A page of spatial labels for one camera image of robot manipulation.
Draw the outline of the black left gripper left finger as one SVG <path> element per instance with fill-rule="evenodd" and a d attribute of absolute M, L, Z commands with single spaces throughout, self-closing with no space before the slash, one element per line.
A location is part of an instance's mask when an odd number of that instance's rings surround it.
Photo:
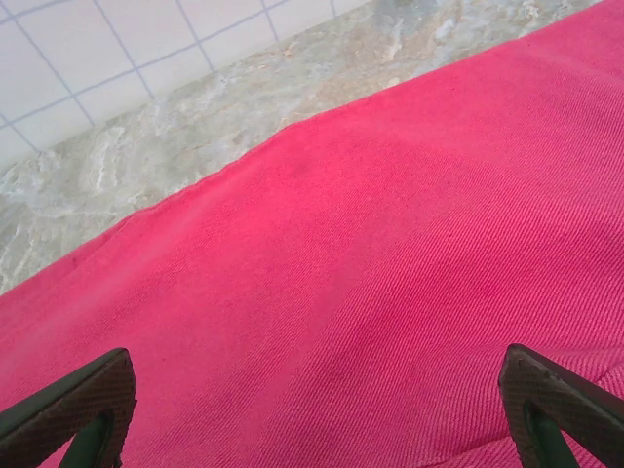
<path fill-rule="evenodd" d="M 0 468 L 121 468 L 137 404 L 130 353 L 113 349 L 0 412 Z"/>

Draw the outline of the pink towel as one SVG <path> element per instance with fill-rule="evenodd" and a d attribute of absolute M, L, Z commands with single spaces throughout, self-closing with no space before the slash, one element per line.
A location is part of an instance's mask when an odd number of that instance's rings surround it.
<path fill-rule="evenodd" d="M 0 296 L 0 410 L 130 352 L 127 468 L 517 468 L 520 342 L 624 399 L 624 0 L 293 124 Z"/>

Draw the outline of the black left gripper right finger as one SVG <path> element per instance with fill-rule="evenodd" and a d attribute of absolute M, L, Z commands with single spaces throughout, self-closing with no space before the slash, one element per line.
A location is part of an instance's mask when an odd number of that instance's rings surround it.
<path fill-rule="evenodd" d="M 565 436 L 624 468 L 624 400 L 521 344 L 507 348 L 498 388 L 524 468 L 580 468 Z"/>

